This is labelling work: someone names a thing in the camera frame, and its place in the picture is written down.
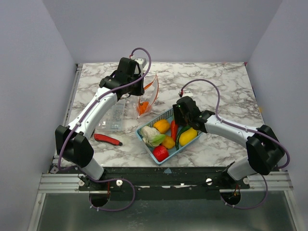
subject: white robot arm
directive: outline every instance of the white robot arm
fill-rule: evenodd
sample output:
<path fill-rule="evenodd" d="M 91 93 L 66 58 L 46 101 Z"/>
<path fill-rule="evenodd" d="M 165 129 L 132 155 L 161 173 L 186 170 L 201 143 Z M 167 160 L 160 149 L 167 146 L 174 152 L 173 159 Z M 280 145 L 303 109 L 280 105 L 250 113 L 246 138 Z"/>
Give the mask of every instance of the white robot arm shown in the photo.
<path fill-rule="evenodd" d="M 222 118 L 218 119 L 214 112 L 207 110 L 201 112 L 196 102 L 188 96 L 180 98 L 177 104 L 173 105 L 173 112 L 176 124 L 182 126 L 188 124 L 195 130 L 222 136 L 247 149 L 246 158 L 231 163 L 225 169 L 226 180 L 240 180 L 255 173 L 268 175 L 284 155 L 283 149 L 277 144 L 277 137 L 269 126 L 262 125 L 255 128 Z"/>
<path fill-rule="evenodd" d="M 65 160 L 76 164 L 95 180 L 102 176 L 104 168 L 93 158 L 94 151 L 89 144 L 89 139 L 104 114 L 120 100 L 123 94 L 142 95 L 144 93 L 143 80 L 115 92 L 110 92 L 110 90 L 139 79 L 145 65 L 144 58 L 122 58 L 118 69 L 111 76 L 101 80 L 93 99 L 77 118 L 67 127 L 58 126 L 55 131 L 57 153 L 62 154 Z"/>

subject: black base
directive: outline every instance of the black base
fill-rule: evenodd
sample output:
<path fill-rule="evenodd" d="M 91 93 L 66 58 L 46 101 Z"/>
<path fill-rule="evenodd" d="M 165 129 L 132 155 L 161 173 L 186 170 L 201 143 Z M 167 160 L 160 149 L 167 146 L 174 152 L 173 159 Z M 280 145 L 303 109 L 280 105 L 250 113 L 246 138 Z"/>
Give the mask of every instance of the black base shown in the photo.
<path fill-rule="evenodd" d="M 124 178 L 135 186 L 136 200 L 189 200 L 208 199 L 219 200 L 220 189 L 235 189 L 239 184 L 241 189 L 248 189 L 249 185 L 242 180 L 227 186 L 221 181 L 221 173 L 225 167 L 106 167 L 102 180 Z M 80 173 L 72 169 L 65 173 Z M 206 179 L 211 178 L 212 184 L 208 185 Z M 107 191 L 107 183 L 95 183 L 88 178 L 81 178 L 85 185 L 79 187 L 80 191 Z M 181 184 L 196 185 L 177 188 Z M 110 182 L 110 200 L 130 200 L 132 188 L 126 182 L 121 187 L 116 181 Z"/>
<path fill-rule="evenodd" d="M 234 195 L 232 192 L 223 192 L 221 193 L 221 197 L 230 205 L 237 205 L 241 200 L 241 194 L 237 193 Z"/>

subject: blue basket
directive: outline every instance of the blue basket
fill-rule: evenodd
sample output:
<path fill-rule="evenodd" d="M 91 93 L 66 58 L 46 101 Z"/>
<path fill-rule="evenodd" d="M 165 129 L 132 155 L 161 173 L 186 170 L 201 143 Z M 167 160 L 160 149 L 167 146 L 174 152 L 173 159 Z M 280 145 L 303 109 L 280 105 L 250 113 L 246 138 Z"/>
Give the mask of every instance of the blue basket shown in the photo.
<path fill-rule="evenodd" d="M 155 119 L 153 119 L 152 121 L 150 121 L 149 123 L 142 125 L 141 127 L 136 129 L 136 135 L 138 137 L 138 139 L 141 141 L 141 144 L 143 145 L 143 147 L 146 149 L 146 151 L 150 154 L 150 156 L 153 158 L 153 160 L 155 161 L 155 163 L 157 163 L 158 165 L 163 164 L 164 162 L 166 162 L 167 160 L 169 160 L 171 157 L 173 157 L 174 155 L 180 153 L 181 151 L 183 151 L 188 145 L 190 145 L 191 143 L 193 143 L 194 141 L 196 141 L 202 134 L 202 132 L 198 131 L 198 135 L 196 138 L 194 138 L 192 141 L 190 141 L 188 144 L 186 144 L 185 146 L 181 146 L 179 145 L 179 149 L 177 150 L 175 147 L 173 147 L 172 149 L 168 149 L 169 152 L 169 157 L 167 157 L 166 159 L 164 159 L 163 161 L 159 162 L 155 156 L 153 155 L 152 151 L 153 148 L 146 146 L 146 144 L 143 142 L 142 140 L 142 135 L 141 135 L 141 128 L 143 128 L 144 126 L 149 126 L 149 127 L 153 127 L 153 124 L 156 123 L 158 120 L 161 119 L 166 119 L 168 120 L 169 123 L 171 123 L 171 121 L 173 120 L 173 109 L 170 109 L 164 113 L 162 113 L 161 115 L 159 115 L 158 117 L 156 117 Z M 171 131 L 169 130 L 166 135 L 170 136 L 171 135 Z"/>

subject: plastic bag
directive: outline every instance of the plastic bag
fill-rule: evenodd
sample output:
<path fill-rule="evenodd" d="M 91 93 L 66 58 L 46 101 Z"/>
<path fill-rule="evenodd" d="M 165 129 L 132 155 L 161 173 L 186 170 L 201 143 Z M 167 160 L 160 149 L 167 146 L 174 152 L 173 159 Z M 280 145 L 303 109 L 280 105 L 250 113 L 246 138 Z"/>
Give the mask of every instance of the plastic bag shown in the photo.
<path fill-rule="evenodd" d="M 144 87 L 143 96 L 131 98 L 129 102 L 130 106 L 128 107 L 129 110 L 132 110 L 132 117 L 138 119 L 150 113 L 152 106 L 157 99 L 158 89 L 158 78 L 157 75 L 155 75 L 153 81 Z"/>

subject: red chili pepper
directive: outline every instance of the red chili pepper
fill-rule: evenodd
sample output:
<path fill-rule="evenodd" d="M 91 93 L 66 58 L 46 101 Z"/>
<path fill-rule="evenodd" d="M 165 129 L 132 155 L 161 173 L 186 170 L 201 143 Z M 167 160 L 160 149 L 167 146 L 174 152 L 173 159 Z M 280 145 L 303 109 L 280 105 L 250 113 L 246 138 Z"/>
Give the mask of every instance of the red chili pepper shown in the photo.
<path fill-rule="evenodd" d="M 156 148 L 154 148 L 153 155 L 159 162 L 162 162 L 169 156 L 169 153 L 167 148 L 165 148 L 163 145 L 159 145 Z"/>
<path fill-rule="evenodd" d="M 178 128 L 179 126 L 175 123 L 175 121 L 173 120 L 171 122 L 171 137 L 172 139 L 175 141 L 177 138 L 177 132 L 178 132 Z"/>

